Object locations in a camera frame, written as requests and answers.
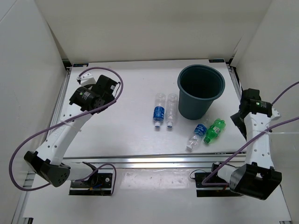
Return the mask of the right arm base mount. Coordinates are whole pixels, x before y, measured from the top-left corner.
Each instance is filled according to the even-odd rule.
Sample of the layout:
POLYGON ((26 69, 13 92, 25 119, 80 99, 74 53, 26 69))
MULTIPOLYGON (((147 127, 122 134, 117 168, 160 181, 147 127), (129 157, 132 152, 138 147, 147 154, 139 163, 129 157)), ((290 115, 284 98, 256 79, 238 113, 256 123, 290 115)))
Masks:
POLYGON ((196 196, 197 197, 238 197, 237 193, 232 192, 226 182, 214 175, 208 182, 203 185, 204 179, 210 175, 210 172, 206 172, 202 169, 194 171, 194 175, 190 174, 190 178, 195 181, 196 196))

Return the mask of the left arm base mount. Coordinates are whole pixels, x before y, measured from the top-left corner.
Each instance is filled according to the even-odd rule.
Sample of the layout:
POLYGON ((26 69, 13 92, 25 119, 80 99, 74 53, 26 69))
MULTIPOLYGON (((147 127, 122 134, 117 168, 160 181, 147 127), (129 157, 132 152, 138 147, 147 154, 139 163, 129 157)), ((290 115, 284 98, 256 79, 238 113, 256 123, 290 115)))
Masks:
POLYGON ((112 169, 98 171, 85 181, 71 181, 70 196, 111 196, 114 183, 112 169))

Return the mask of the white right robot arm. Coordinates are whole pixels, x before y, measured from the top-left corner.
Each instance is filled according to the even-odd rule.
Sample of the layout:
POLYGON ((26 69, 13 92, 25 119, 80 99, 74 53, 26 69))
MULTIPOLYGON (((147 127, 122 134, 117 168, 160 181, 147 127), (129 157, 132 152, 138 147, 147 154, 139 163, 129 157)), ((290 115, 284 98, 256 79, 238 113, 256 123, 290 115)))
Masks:
POLYGON ((282 181, 282 174, 274 169, 267 134, 270 122, 280 119, 272 104, 261 100, 259 90, 242 92, 239 112, 235 115, 246 130, 246 158, 244 165, 213 165, 210 182, 214 186, 228 184, 237 194, 266 200, 282 181))

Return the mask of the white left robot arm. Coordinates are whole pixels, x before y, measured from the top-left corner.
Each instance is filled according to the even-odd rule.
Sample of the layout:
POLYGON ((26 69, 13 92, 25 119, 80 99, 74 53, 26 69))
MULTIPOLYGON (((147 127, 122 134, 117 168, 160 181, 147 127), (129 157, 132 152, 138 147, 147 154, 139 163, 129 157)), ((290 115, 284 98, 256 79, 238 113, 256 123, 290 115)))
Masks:
POLYGON ((114 100, 113 91, 118 85, 104 75, 95 80, 90 73, 78 82, 81 86, 70 97, 63 124, 55 128, 36 151, 24 155, 30 168, 54 187, 72 179, 70 175, 76 171, 62 163, 64 154, 81 127, 95 114, 94 109, 114 100))

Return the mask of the green plastic soda bottle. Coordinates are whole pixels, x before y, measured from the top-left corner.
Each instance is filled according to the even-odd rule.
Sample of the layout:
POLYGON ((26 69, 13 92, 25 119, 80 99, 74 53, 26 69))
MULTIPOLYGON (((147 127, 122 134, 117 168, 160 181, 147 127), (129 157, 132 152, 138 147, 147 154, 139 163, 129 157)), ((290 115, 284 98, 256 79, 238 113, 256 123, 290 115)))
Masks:
POLYGON ((217 138, 221 131, 225 128, 226 123, 225 120, 220 118, 216 119, 213 124, 208 128, 206 132, 206 136, 204 138, 204 142, 209 144, 212 140, 217 138))

